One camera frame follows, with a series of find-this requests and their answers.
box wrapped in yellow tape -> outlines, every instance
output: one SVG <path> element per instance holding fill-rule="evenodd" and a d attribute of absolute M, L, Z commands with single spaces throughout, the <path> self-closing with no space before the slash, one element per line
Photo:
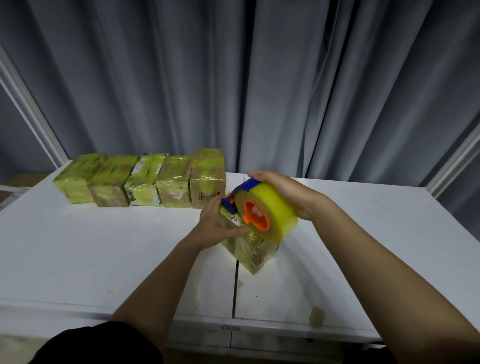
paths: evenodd
<path fill-rule="evenodd" d="M 222 225 L 227 229 L 246 226 L 239 214 L 232 215 L 223 206 L 220 207 L 220 215 Z M 222 245 L 253 275 L 275 256 L 280 246 L 264 241 L 253 231 L 246 236 L 226 239 L 222 241 Z"/>
<path fill-rule="evenodd" d="M 227 175 L 221 149 L 197 149 L 193 154 L 190 191 L 192 207 L 203 208 L 215 196 L 225 196 Z"/>
<path fill-rule="evenodd" d="M 192 157 L 168 156 L 156 179 L 163 207 L 192 207 L 190 174 Z"/>
<path fill-rule="evenodd" d="M 156 179 L 168 154 L 143 153 L 125 183 L 125 192 L 134 206 L 161 206 Z"/>
<path fill-rule="evenodd" d="M 71 204 L 93 202 L 87 185 L 107 159 L 105 153 L 78 156 L 53 180 L 53 184 Z"/>
<path fill-rule="evenodd" d="M 119 155 L 108 159 L 88 184 L 88 190 L 99 207 L 128 207 L 130 201 L 123 189 L 138 156 Z"/>

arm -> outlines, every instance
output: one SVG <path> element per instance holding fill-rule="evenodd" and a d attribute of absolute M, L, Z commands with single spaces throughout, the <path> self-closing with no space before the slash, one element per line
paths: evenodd
<path fill-rule="evenodd" d="M 277 173 L 253 172 L 312 221 L 369 319 L 400 362 L 480 357 L 480 333 L 417 272 L 327 196 Z"/>
<path fill-rule="evenodd" d="M 250 232 L 248 228 L 222 228 L 220 201 L 218 196 L 205 206 L 198 225 L 122 303 L 110 321 L 129 324 L 163 352 L 173 316 L 198 254 L 224 239 Z"/>

hand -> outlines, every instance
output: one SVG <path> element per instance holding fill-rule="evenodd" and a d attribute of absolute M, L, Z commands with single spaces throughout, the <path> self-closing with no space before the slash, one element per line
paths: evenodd
<path fill-rule="evenodd" d="M 211 248 L 222 240 L 250 233 L 250 229 L 246 227 L 226 229 L 222 226 L 220 215 L 222 198 L 222 196 L 217 196 L 206 204 L 200 213 L 200 221 L 197 226 L 185 238 L 200 250 Z"/>
<path fill-rule="evenodd" d="M 250 172 L 248 175 L 257 181 L 268 182 L 273 185 L 279 194 L 295 206 L 299 218 L 304 220 L 312 219 L 315 204 L 325 197 L 324 194 L 312 190 L 288 176 L 269 170 L 258 170 Z"/>

person's left hand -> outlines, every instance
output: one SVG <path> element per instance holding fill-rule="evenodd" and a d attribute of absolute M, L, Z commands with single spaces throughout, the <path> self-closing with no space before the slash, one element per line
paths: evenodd
<path fill-rule="evenodd" d="M 186 238 L 191 244 L 201 250 L 211 248 L 222 240 L 250 233 L 250 229 L 246 227 L 226 229 L 222 226 L 222 217 L 220 216 L 221 201 L 222 196 L 217 196 L 206 204 L 200 213 L 200 221 Z"/>

forearm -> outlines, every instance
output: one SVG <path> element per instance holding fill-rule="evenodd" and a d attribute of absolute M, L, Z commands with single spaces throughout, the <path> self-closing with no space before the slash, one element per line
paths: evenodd
<path fill-rule="evenodd" d="M 161 351 L 200 249 L 189 234 L 114 312 L 111 321 L 137 329 Z"/>
<path fill-rule="evenodd" d="M 437 338 L 472 347 L 480 343 L 478 331 L 450 302 L 332 200 L 320 195 L 312 215 L 319 236 L 397 357 L 403 350 L 438 345 Z"/>

